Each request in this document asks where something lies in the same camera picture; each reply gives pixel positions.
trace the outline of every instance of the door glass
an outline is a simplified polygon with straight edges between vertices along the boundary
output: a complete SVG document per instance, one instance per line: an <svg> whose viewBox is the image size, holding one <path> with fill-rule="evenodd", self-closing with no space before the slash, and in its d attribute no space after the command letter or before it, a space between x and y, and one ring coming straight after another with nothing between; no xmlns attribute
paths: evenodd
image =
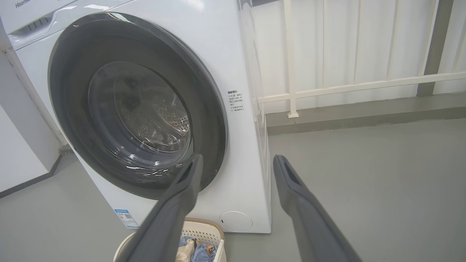
<svg viewBox="0 0 466 262"><path fill-rule="evenodd" d="M89 85L95 125L115 156L145 167L176 164L187 152L188 114L158 74L131 62L101 67Z"/></svg>

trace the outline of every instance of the warning label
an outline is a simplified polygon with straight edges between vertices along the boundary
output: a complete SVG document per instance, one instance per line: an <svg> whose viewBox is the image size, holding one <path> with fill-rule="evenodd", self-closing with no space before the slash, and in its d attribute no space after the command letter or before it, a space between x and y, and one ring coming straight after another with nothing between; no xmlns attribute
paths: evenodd
<svg viewBox="0 0 466 262"><path fill-rule="evenodd" d="M228 102L232 112L244 110L243 95L237 90L228 91Z"/></svg>

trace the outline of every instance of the energy label sticker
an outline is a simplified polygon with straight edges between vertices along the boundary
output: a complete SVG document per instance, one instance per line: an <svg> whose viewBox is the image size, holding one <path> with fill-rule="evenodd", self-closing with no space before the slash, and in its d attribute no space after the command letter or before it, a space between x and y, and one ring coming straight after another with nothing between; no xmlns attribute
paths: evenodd
<svg viewBox="0 0 466 262"><path fill-rule="evenodd" d="M127 228L139 228L134 218L131 216L128 210L125 209L114 209L115 213L120 217L121 221Z"/></svg>

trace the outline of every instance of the white cabinet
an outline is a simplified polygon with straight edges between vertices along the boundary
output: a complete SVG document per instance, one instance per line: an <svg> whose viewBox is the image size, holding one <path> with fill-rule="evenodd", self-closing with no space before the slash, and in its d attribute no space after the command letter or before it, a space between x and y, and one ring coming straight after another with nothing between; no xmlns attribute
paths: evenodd
<svg viewBox="0 0 466 262"><path fill-rule="evenodd" d="M14 186L49 173L60 155L59 147L5 54L0 53L0 197Z"/></svg>

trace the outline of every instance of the clothes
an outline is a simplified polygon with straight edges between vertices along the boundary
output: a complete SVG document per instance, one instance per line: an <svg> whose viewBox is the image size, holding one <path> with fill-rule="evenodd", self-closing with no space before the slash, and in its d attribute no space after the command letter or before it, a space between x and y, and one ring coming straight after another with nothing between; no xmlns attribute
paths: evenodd
<svg viewBox="0 0 466 262"><path fill-rule="evenodd" d="M191 262L191 256L194 253L194 243L193 239L184 240L186 245L178 247L176 253L175 262Z"/></svg>
<svg viewBox="0 0 466 262"><path fill-rule="evenodd" d="M188 245L192 245L193 249L189 256L190 248L186 248ZM217 246L203 244L190 236L182 237L178 246L176 262L213 262L218 249Z"/></svg>
<svg viewBox="0 0 466 262"><path fill-rule="evenodd" d="M217 248L207 244L198 245L192 254L191 262L213 262Z"/></svg>

